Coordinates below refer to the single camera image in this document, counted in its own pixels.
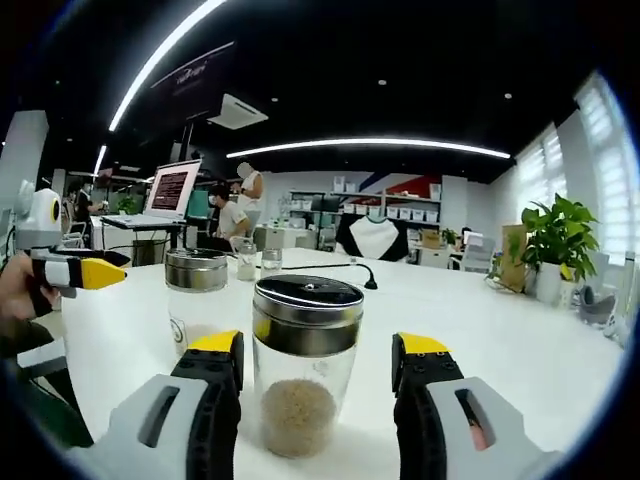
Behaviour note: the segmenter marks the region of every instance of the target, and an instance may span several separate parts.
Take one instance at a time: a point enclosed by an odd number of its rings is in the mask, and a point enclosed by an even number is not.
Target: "white shirt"
[[[227,202],[224,208],[220,210],[220,220],[218,223],[220,235],[231,235],[236,229],[236,225],[245,218],[247,218],[247,216],[237,203]]]
[[[258,175],[260,175],[260,172],[256,170],[251,172],[251,175],[245,178],[242,182],[241,188],[244,188],[245,190],[253,190],[253,184],[256,178],[258,178]],[[244,211],[262,210],[262,202],[260,202],[260,200],[262,200],[262,195],[260,195],[260,198],[251,198],[241,193],[240,195],[238,195],[238,206]]]

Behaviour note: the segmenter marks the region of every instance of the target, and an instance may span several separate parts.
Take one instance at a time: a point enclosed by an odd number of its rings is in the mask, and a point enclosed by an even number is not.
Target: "cardboard box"
[[[524,225],[502,227],[502,260],[500,283],[516,292],[524,291],[525,265],[520,258],[527,247],[527,229]]]
[[[437,230],[422,230],[422,246],[424,248],[440,248],[440,232]]]

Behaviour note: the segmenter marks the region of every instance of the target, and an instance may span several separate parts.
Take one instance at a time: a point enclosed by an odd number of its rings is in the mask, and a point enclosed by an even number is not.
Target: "potted plant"
[[[440,237],[445,245],[455,245],[458,235],[450,228],[445,228],[440,232]]]
[[[122,197],[116,207],[118,212],[125,212],[128,215],[136,213],[136,202],[131,195]]]
[[[542,212],[529,208],[522,211],[522,223],[529,236],[522,261],[538,272],[538,300],[553,304],[560,291],[563,266],[573,270],[576,282],[587,275],[595,275],[596,269],[588,253],[598,249],[598,242],[591,234],[589,224],[597,220],[581,203],[557,194],[551,208],[534,204]]]

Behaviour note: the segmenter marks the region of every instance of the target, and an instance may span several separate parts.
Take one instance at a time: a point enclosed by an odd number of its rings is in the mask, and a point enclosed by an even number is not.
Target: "table surface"
[[[305,249],[283,252],[285,266],[344,263]],[[276,457],[262,446],[253,388],[253,283],[235,278],[194,304],[193,332],[239,329],[245,334],[245,388],[235,451],[236,478],[367,478],[399,475],[393,423],[391,337],[399,331],[436,338],[465,376],[478,376],[524,415],[527,435],[545,450],[568,450],[588,427],[614,381],[622,351],[600,331],[523,295],[492,290],[483,276],[363,260],[379,290],[365,292],[356,360],[333,442],[315,458]],[[302,270],[363,286],[362,268]],[[82,414],[94,438],[111,410],[176,361],[162,265],[129,270],[125,282],[64,299],[67,360]]]

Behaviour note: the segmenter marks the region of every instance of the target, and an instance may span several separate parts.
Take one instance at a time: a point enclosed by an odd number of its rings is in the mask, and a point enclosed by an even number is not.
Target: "led light strip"
[[[432,140],[413,140],[409,138],[343,138],[333,140],[313,140],[310,142],[285,143],[283,145],[273,145],[271,147],[254,148],[242,152],[229,153],[227,158],[244,157],[256,153],[276,152],[279,150],[292,150],[295,148],[326,147],[334,145],[400,145],[421,148],[443,148],[446,150],[459,150],[468,153],[478,153],[498,158],[511,158],[511,155],[487,148],[471,147],[458,143],[435,142]]]
[[[115,132],[124,116],[125,112],[129,108],[129,105],[133,101],[134,97],[144,84],[144,82],[149,78],[153,69],[156,68],[156,65],[162,60],[162,58],[171,50],[176,43],[180,41],[182,37],[184,37],[189,30],[195,27],[201,20],[203,20],[207,15],[209,15],[213,10],[222,5],[226,0],[207,0],[202,5],[200,5],[191,15],[183,20],[183,22],[176,27],[176,29],[171,32],[164,42],[160,44],[160,46],[156,49],[156,51],[151,55],[147,63],[144,64],[140,73],[135,78],[127,94],[122,99],[116,114],[111,120],[111,124],[109,125],[109,131]],[[102,164],[102,159],[104,158],[105,153],[107,152],[107,147],[103,146],[100,149],[100,154],[98,155],[98,160],[96,161],[96,166],[93,169],[94,175],[98,174],[100,170],[100,165]]]

